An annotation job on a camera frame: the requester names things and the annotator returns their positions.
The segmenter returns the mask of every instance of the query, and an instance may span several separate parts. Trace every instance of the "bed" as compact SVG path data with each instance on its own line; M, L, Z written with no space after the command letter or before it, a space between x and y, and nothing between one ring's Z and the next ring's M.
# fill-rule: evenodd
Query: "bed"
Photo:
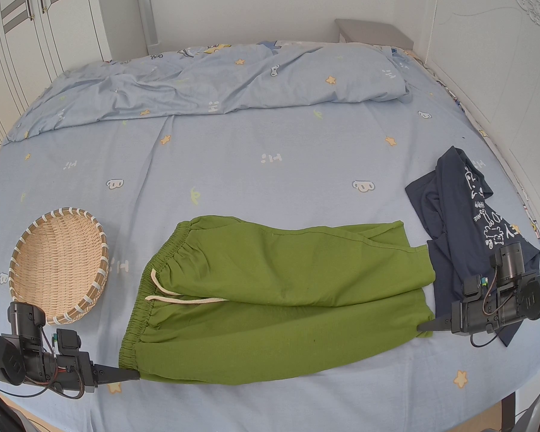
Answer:
M449 91L400 49L295 41L188 49L65 74L0 150L0 331L9 328L11 252L45 212L80 207L104 227L106 288L71 327L92 360L116 365L142 270L178 222L219 214L299 229L402 220L410 244L421 245L429 237L404 188L453 145L485 175L492 208L540 247L540 56L532 49L540 51L540 0L428 0L415 51ZM358 80L345 95L304 89L301 79L313 81L316 72L322 86L342 86L343 76L320 69L359 63L370 51L393 68L383 73L392 84L369 98L391 96L396 73L408 94L365 101ZM328 60L295 70L302 54ZM230 69L255 62L262 67L252 78L281 81L286 91L237 94ZM201 70L184 75L193 66ZM145 76L144 94L131 89L133 72ZM178 90L198 78L218 83L173 106L155 82L165 78ZM80 85L92 79L99 94L86 99ZM424 291L434 308L432 286ZM145 430L150 421L156 430L442 431L539 369L540 320L526 321L508 348L497 341L474 349L444 332L299 378L239 386L129 381L79 401L50 392L16 401L68 431Z

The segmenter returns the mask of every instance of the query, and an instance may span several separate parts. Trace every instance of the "wardrobe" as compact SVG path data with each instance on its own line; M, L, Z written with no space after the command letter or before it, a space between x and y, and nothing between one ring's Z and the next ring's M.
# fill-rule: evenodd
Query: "wardrobe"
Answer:
M0 144L62 72L146 54L137 0L0 0Z

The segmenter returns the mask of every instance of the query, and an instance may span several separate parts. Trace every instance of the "nightstand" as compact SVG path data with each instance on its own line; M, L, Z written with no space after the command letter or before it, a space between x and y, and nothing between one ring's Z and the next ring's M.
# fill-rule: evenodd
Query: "nightstand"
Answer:
M369 45L383 45L411 50L414 42L391 24L358 21L356 19L336 19L340 32L340 42L358 41Z

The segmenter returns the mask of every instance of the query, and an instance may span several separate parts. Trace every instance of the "green pants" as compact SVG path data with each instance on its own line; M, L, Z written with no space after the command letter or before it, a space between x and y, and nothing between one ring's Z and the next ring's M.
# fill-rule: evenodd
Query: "green pants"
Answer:
M142 274L120 367L154 381L245 384L349 364L419 336L433 318L421 288L433 281L426 246L410 248L402 221L181 222Z

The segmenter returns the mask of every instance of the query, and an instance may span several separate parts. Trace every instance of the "wicker basket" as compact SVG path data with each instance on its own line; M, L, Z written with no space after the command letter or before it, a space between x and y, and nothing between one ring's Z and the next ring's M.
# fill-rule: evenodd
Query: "wicker basket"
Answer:
M15 301L42 308L48 324L81 319L108 276L108 244L87 211L60 208L35 220L14 248L8 277Z

